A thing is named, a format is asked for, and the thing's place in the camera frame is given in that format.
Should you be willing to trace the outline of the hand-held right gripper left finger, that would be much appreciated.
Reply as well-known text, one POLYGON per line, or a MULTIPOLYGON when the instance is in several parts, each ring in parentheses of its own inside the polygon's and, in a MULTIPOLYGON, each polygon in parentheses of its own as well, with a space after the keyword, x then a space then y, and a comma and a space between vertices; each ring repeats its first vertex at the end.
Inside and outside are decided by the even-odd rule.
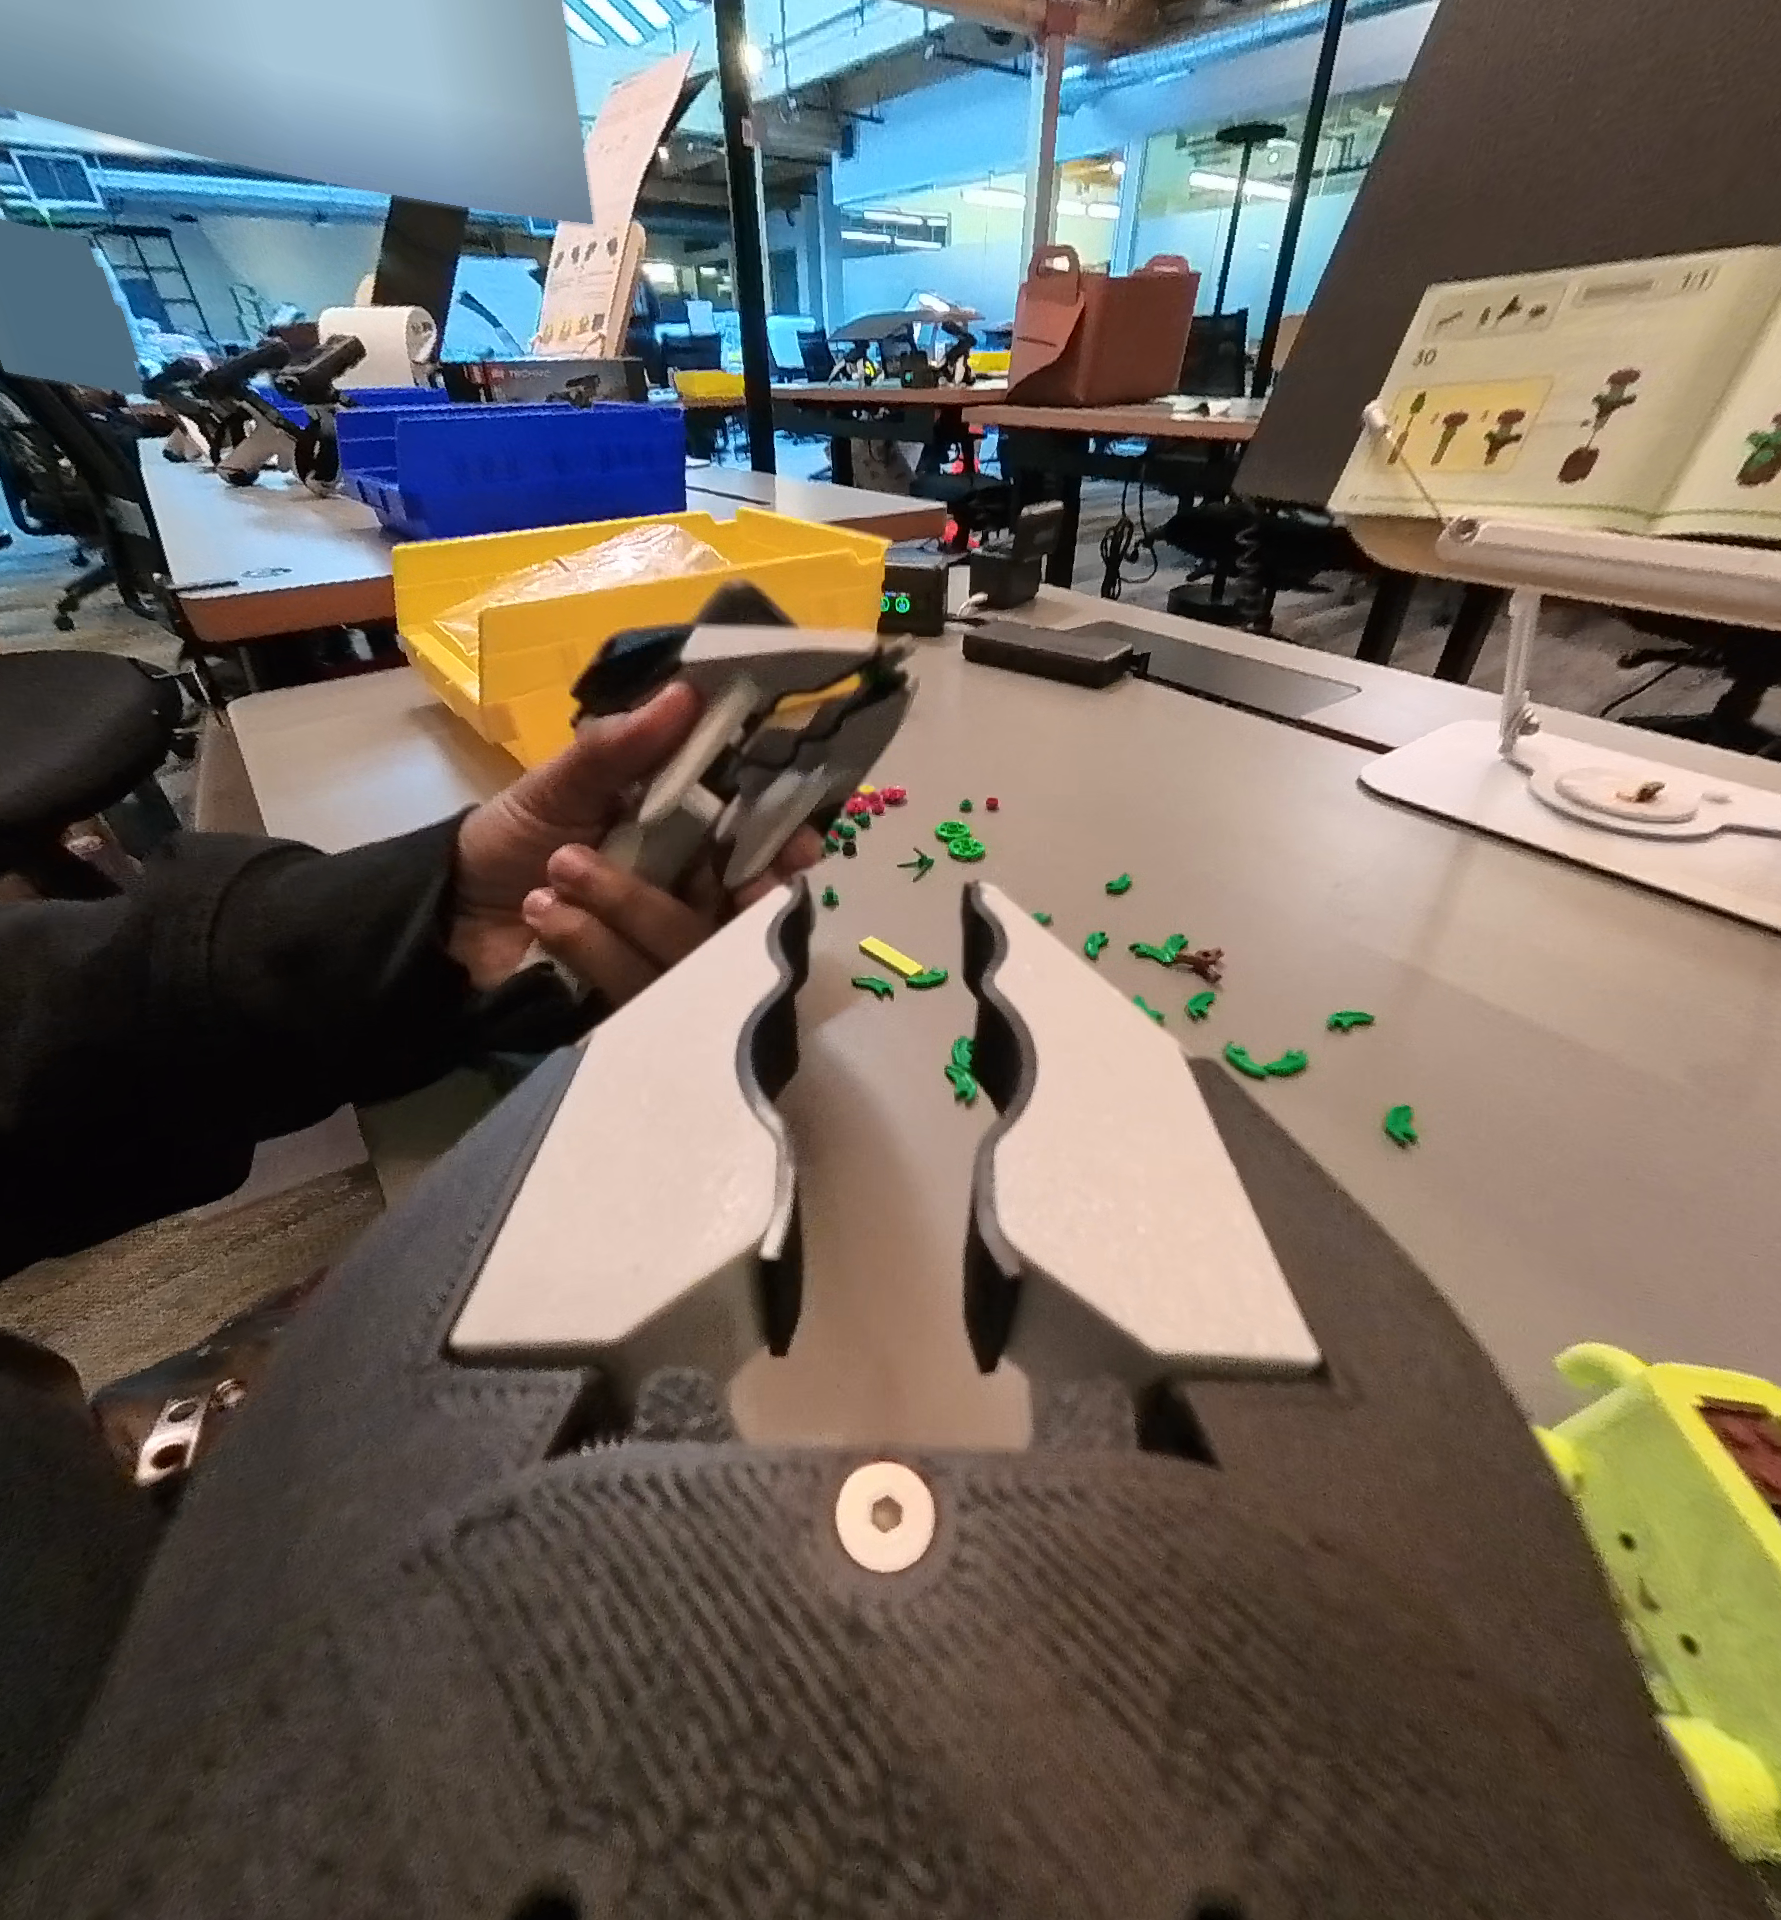
POLYGON ((777 888, 604 1020, 519 1157, 447 1351, 464 1363, 734 1375, 806 1306, 780 1097, 816 896, 777 888))

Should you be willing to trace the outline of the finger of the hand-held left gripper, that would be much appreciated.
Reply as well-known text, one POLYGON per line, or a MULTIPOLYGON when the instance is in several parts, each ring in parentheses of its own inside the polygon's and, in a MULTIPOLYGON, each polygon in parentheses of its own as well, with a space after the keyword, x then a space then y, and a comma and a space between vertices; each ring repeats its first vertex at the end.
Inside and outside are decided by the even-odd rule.
POLYGON ((681 651, 681 684, 715 704, 738 686, 748 706, 818 701, 876 669, 902 672, 909 642, 862 629, 700 621, 681 651))

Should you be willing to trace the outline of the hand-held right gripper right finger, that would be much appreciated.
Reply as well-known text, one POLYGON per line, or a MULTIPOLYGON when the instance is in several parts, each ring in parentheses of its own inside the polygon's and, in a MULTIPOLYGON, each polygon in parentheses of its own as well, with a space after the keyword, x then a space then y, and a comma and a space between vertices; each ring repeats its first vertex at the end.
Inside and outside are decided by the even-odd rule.
POLYGON ((1325 1366, 1188 1053, 1000 888, 964 892, 982 1373, 1315 1378, 1325 1366))

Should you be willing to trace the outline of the person's left forearm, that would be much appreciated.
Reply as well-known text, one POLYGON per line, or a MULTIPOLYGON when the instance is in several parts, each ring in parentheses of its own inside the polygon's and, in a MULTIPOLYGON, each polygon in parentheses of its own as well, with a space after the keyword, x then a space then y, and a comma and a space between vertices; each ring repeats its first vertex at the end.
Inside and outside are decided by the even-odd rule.
POLYGON ((110 898, 0 900, 0 1283, 461 1067, 488 1008, 449 951, 461 833, 190 833, 110 898))

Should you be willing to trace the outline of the person's left hand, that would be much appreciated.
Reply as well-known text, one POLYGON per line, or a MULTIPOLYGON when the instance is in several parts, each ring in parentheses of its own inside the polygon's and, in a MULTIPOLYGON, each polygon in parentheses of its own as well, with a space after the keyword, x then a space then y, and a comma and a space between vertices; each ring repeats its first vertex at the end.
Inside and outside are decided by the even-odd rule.
POLYGON ((635 711, 581 727, 566 754, 464 820, 447 948, 474 988, 505 985, 539 948, 621 1005, 721 923, 818 864, 821 840, 797 831, 742 889, 698 871, 666 892, 602 855, 624 804, 687 745, 700 714, 693 690, 665 686, 635 711))

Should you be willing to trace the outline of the black charger with green lights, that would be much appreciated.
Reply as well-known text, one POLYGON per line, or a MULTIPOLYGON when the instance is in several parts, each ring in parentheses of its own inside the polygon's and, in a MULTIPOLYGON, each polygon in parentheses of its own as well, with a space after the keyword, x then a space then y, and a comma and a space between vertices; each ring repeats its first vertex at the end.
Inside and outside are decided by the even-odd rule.
POLYGON ((879 635, 940 638, 969 600, 969 560, 895 546, 880 571, 879 635))

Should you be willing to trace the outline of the scattered green toy leaf pieces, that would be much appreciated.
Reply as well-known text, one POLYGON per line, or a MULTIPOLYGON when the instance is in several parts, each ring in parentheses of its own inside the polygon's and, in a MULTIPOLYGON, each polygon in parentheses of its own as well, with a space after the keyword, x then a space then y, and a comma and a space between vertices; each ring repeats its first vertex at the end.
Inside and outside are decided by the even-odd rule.
MULTIPOLYGON (((879 821, 879 820, 862 820, 862 821, 845 820, 845 802, 838 804, 834 824, 821 828, 825 858, 831 858, 831 862, 855 862, 858 854, 862 854, 858 843, 879 821)), ((909 876, 919 885, 927 876, 938 872, 940 864, 947 864, 947 862, 952 867, 981 867, 991 855, 991 845, 982 840, 981 828, 998 814, 1000 814, 998 796, 985 796, 982 802, 961 800, 961 804, 954 809, 954 814, 950 820, 940 820, 938 824, 931 824, 928 845, 916 845, 911 855, 907 862, 897 862, 895 871, 909 876)), ((927 964, 927 970, 928 972, 920 975, 919 981, 897 981, 895 975, 885 975, 869 964, 869 970, 863 975, 852 977, 852 988, 862 991, 862 994, 869 994, 876 1001, 893 1001, 897 991, 909 991, 909 994, 934 991, 934 988, 944 988, 944 985, 952 984, 952 970, 931 965, 931 964, 927 964)), ((1197 984, 1197 991, 1192 991, 1188 1001, 1184 1003, 1184 1020, 1192 1022, 1192 1025, 1205 1022, 1221 1003, 1221 991, 1223 991, 1223 984, 1221 984, 1221 988, 1205 988, 1204 984, 1197 984)), ((1372 1012, 1362 1012, 1362 1008, 1350 1008, 1350 1005, 1329 1012, 1328 1020, 1325 1020, 1325 1030, 1332 1035, 1332 1037, 1350 1037, 1350 1035, 1357 1035, 1357 1030, 1367 1030, 1367 1027, 1374 1027, 1374 1025, 1377 1025, 1377 1018, 1372 1012)), ((1285 1047, 1283 1053, 1263 1060, 1259 1053, 1254 1053, 1252 1047, 1245 1047, 1239 1043, 1226 1043, 1221 1057, 1232 1070, 1237 1070, 1239 1077, 1259 1083, 1259 1084, 1288 1083, 1294 1077, 1308 1073, 1308 1067, 1309 1067, 1309 1053, 1305 1047, 1285 1047)), ((971 1039, 961 1039, 961 1043, 952 1046, 952 1067, 947 1070, 947 1077, 952 1083, 954 1098, 961 1104, 971 1108, 975 1098, 981 1097, 981 1083, 975 1077, 975 1046, 971 1046, 971 1039)), ((1418 1123, 1418 1111, 1410 1101, 1394 1101, 1380 1116, 1380 1136, 1384 1136, 1384 1142, 1391 1142, 1397 1149, 1421 1147, 1424 1129, 1418 1123)))

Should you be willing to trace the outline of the clear plastic bag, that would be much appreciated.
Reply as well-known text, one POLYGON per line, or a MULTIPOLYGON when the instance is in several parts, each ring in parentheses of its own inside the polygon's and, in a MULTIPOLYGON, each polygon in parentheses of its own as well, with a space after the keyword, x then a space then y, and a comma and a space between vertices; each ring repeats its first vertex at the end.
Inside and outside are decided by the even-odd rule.
POLYGON ((481 645, 481 618, 494 607, 698 580, 722 569, 727 560, 712 543, 672 519, 656 519, 590 549, 499 574, 488 588, 440 611, 432 624, 447 629, 464 651, 474 651, 481 645))

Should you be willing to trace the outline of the black power block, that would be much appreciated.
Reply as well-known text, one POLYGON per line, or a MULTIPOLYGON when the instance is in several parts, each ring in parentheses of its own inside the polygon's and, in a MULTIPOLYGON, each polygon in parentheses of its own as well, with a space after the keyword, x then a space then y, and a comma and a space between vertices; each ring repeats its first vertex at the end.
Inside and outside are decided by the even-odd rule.
POLYGON ((1030 605, 1046 586, 1047 560, 1067 528, 1060 499, 1026 505, 1017 526, 971 552, 964 612, 1005 612, 1030 605))

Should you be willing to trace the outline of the flat black power adapter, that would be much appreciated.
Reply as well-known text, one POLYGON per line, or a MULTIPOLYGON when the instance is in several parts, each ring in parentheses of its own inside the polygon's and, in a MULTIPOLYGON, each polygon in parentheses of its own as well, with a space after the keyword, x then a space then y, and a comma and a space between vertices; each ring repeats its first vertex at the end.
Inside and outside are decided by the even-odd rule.
POLYGON ((1136 677, 1146 646, 1113 624, 1047 629, 998 621, 967 628, 961 655, 976 667, 1095 693, 1136 677))

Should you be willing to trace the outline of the yellow plastic bin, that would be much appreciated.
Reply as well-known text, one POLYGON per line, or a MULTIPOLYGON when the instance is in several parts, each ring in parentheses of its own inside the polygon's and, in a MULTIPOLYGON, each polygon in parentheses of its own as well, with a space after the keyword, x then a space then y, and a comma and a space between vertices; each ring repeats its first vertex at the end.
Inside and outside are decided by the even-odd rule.
POLYGON ((574 686, 614 635, 694 621, 712 593, 732 586, 759 588, 801 628, 876 632, 886 555, 889 543, 873 533, 759 508, 741 508, 734 518, 687 512, 398 543, 394 552, 398 638, 454 717, 532 768, 567 745, 578 714, 574 686), (434 628, 440 611, 488 588, 499 574, 656 519, 672 519, 712 543, 727 569, 698 580, 494 607, 481 618, 474 651, 434 628))

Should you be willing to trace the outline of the wooden background desk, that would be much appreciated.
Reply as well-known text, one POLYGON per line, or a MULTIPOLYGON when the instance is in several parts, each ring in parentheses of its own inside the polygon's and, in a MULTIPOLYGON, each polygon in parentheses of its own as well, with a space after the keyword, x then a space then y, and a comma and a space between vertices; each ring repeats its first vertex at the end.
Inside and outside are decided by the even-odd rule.
POLYGON ((928 444, 993 433, 1022 502, 1060 499, 1067 528, 1047 586, 1071 588, 1084 483, 1164 490, 1181 499, 1237 495, 1243 450, 1263 423, 1259 398, 1164 396, 1143 403, 1034 408, 998 387, 816 387, 775 389, 777 430, 828 440, 928 444))

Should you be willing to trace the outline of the blue plastic bin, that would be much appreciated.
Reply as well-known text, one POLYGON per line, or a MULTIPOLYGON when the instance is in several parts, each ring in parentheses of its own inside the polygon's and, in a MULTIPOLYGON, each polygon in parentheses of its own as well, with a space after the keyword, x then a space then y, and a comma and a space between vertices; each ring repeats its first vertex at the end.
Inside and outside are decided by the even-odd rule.
POLYGON ((444 412, 449 398, 432 387, 355 387, 336 412, 336 485, 382 522, 401 519, 398 427, 419 412, 444 412))
POLYGON ((687 423, 669 403, 451 403, 405 412, 372 512, 398 540, 474 540, 679 514, 687 423))

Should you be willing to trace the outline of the black cardboard box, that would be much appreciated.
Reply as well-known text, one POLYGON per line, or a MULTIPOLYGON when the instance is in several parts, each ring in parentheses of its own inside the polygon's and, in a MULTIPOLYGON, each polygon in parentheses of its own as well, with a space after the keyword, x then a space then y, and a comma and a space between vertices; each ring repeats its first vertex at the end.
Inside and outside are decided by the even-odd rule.
POLYGON ((440 363, 434 384, 457 403, 648 403, 635 355, 515 355, 440 363))

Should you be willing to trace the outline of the black pole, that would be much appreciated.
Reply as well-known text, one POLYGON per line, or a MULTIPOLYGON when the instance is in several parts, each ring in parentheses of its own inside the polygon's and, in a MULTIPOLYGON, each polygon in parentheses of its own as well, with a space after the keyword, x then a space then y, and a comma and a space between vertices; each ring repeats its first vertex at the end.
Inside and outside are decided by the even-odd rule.
POLYGON ((717 90, 729 169, 729 223, 734 252, 738 343, 745 384, 745 436, 751 470, 777 474, 777 412, 769 372, 765 220, 759 190, 759 144, 751 99, 751 34, 745 4, 712 4, 717 42, 717 90))

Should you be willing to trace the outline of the brown bag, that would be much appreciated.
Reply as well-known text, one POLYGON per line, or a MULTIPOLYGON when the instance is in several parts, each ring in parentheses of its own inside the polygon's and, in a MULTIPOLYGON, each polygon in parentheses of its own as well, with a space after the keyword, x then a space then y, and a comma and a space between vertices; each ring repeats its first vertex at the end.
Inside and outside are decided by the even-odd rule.
POLYGON ((1181 255, 1106 275, 1071 247, 1037 248, 1017 300, 1007 402, 1067 411, 1173 396, 1197 291, 1199 275, 1181 255))

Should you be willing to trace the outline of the pale cardboard sign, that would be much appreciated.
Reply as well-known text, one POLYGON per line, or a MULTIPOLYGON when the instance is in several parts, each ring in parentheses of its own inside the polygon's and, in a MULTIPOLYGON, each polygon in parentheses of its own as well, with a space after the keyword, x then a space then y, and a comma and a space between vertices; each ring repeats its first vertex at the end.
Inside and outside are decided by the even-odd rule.
POLYGON ((648 234, 638 195, 698 80, 693 51, 621 80, 585 142, 590 211, 559 223, 545 265, 533 355, 585 363, 624 351, 648 234))

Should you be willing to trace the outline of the white paper towel roll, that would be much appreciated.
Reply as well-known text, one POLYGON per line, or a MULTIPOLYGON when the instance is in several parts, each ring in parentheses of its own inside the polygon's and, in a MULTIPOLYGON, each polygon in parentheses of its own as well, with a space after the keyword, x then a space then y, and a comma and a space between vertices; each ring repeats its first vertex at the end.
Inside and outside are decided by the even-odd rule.
POLYGON ((440 347, 437 323, 416 306, 324 309, 316 319, 320 346, 355 339, 361 358, 336 377, 340 387, 425 387, 440 347))

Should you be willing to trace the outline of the white book stand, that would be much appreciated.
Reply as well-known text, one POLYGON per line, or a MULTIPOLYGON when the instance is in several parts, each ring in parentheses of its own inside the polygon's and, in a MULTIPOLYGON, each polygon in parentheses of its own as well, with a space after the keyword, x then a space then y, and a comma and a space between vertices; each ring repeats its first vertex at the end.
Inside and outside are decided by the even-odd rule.
POLYGON ((1781 635, 1781 552, 1453 518, 1441 563, 1507 590, 1497 730, 1453 723, 1394 749, 1362 785, 1458 828, 1559 855, 1781 934, 1781 787, 1695 776, 1548 735, 1530 662, 1548 597, 1665 615, 1731 615, 1781 635))

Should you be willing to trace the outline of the black hand-held device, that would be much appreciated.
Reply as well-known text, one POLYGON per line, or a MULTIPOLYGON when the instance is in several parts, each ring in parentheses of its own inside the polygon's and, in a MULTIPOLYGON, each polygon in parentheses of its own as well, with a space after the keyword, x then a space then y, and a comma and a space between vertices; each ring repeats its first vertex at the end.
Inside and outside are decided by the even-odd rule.
POLYGON ((255 378, 282 370, 288 358, 288 343, 268 336, 220 365, 204 368, 185 355, 151 377, 144 398, 172 419, 165 459, 252 485, 293 446, 292 422, 275 402, 255 396, 255 378))
POLYGON ((350 370, 361 351, 355 339, 340 339, 255 378, 255 396, 275 402, 293 433, 293 446, 271 470, 288 470, 313 495, 340 491, 334 422, 344 402, 336 377, 350 370))

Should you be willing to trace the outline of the lime green toy brick pot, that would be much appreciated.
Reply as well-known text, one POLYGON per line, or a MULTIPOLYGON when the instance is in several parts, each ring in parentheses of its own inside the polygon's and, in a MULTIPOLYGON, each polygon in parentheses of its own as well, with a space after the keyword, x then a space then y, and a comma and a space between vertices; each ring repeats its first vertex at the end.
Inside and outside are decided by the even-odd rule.
POLYGON ((1723 1841, 1781 1867, 1781 1526, 1702 1420, 1781 1387, 1582 1341, 1585 1404, 1539 1444, 1575 1505, 1647 1671, 1658 1723, 1723 1841))

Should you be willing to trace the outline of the person's black jacket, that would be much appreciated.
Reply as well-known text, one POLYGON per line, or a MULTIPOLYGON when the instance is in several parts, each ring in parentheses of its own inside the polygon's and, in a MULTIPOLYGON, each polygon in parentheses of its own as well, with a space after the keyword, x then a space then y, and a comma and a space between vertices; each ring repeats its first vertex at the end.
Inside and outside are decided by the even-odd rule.
POLYGON ((323 1283, 97 1396, 58 1351, 0 1331, 0 1860, 76 1738, 187 1479, 323 1283))

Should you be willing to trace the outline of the black office chair seat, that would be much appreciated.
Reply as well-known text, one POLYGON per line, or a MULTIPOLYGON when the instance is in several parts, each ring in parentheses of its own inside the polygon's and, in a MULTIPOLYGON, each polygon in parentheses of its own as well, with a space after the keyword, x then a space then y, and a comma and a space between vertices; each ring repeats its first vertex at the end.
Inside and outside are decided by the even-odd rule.
POLYGON ((60 900, 124 892, 72 840, 151 787, 185 732, 175 675, 107 652, 0 652, 0 881, 60 900))

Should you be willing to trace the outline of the black mesh office chair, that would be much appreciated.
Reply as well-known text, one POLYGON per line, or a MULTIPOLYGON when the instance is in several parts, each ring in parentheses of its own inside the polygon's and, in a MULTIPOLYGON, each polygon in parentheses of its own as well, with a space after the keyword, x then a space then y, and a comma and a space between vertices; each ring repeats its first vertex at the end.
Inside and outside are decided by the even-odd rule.
POLYGON ((171 574, 142 444, 124 396, 0 368, 0 490, 15 526, 39 540, 72 540, 89 560, 55 607, 63 632, 101 588, 137 615, 171 621, 171 574))

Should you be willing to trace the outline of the open instruction booklet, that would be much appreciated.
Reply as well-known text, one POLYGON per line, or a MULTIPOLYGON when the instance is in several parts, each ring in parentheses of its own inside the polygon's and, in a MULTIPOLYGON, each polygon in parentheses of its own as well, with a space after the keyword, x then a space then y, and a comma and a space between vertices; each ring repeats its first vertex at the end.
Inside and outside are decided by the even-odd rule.
POLYGON ((1329 514, 1781 546, 1781 248, 1431 286, 1329 514))

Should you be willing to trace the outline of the black backdrop board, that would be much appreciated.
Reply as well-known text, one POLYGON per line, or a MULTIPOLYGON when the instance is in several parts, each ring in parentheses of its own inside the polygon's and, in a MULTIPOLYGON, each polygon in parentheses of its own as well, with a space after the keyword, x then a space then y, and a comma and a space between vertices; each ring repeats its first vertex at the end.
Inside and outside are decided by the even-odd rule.
POLYGON ((1321 508, 1429 286, 1781 247, 1781 4, 1441 4, 1237 491, 1321 508))

